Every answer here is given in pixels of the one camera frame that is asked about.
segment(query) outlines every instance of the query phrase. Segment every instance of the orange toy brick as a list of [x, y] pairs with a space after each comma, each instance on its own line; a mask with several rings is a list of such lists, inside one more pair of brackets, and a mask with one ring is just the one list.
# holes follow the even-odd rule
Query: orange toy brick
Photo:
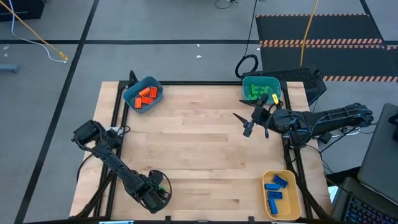
[[148, 95], [149, 93], [150, 93], [150, 88], [147, 87], [147, 88], [141, 90], [138, 94], [139, 94], [140, 96], [146, 96], [146, 95]]
[[155, 98], [156, 98], [156, 95], [157, 95], [157, 88], [156, 88], [156, 87], [152, 87], [152, 88], [150, 89], [150, 97], [151, 97], [152, 99], [155, 99]]
[[151, 104], [154, 101], [154, 99], [148, 98], [148, 97], [142, 97], [141, 101], [142, 101], [142, 103], [145, 103], [145, 104]]
[[136, 98], [136, 105], [135, 105], [136, 109], [141, 109], [142, 108], [142, 99], [141, 97], [137, 97]]

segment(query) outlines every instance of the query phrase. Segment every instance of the green bin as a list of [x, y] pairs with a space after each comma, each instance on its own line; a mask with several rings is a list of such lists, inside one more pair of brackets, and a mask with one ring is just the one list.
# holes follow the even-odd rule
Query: green bin
[[280, 83], [279, 80], [274, 77], [246, 77], [243, 79], [242, 84], [242, 92], [243, 99], [248, 100], [249, 95], [251, 94], [251, 85], [256, 86], [268, 86], [268, 102], [267, 104], [273, 104], [274, 100], [272, 99], [272, 95], [276, 94], [278, 99], [280, 100], [281, 92], [280, 92]]

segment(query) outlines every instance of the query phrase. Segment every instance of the laptop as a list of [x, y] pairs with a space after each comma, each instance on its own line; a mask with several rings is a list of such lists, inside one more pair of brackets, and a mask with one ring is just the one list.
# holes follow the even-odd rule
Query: laptop
[[347, 177], [333, 201], [332, 217], [358, 223], [398, 224], [398, 142], [396, 126], [388, 122], [398, 106], [384, 105], [358, 180]]

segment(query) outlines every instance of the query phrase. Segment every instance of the blue toy brick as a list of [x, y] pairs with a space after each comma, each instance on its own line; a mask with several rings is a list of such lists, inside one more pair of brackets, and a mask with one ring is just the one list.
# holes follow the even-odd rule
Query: blue toy brick
[[282, 199], [282, 192], [268, 191], [268, 199]]
[[265, 188], [266, 190], [279, 190], [280, 186], [279, 184], [266, 184]]
[[275, 175], [273, 180], [275, 183], [279, 184], [280, 187], [285, 188], [287, 186], [287, 181], [279, 177], [278, 175]]
[[278, 209], [276, 207], [276, 203], [274, 199], [268, 199], [269, 210], [271, 214], [278, 215]]

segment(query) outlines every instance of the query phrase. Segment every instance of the orange striped tape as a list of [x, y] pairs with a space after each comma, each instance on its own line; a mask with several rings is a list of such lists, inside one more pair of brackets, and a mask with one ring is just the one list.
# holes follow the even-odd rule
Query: orange striped tape
[[[351, 13], [351, 14], [315, 14], [314, 16], [365, 16], [364, 13]], [[310, 16], [310, 14], [277, 14], [277, 15], [256, 15], [259, 17], [293, 17], [293, 16]]]
[[391, 50], [391, 49], [398, 49], [398, 46], [396, 46], [396, 45], [388, 45], [387, 46], [387, 50]]
[[[263, 44], [261, 47], [301, 47], [301, 44]], [[339, 48], [339, 49], [379, 49], [383, 45], [338, 45], [338, 44], [306, 44], [306, 48]]]
[[[381, 44], [381, 39], [312, 39], [305, 44]], [[260, 44], [303, 44], [303, 40], [261, 40]]]
[[363, 77], [363, 76], [333, 76], [323, 77], [323, 81], [344, 81], [344, 82], [396, 82], [398, 77]]

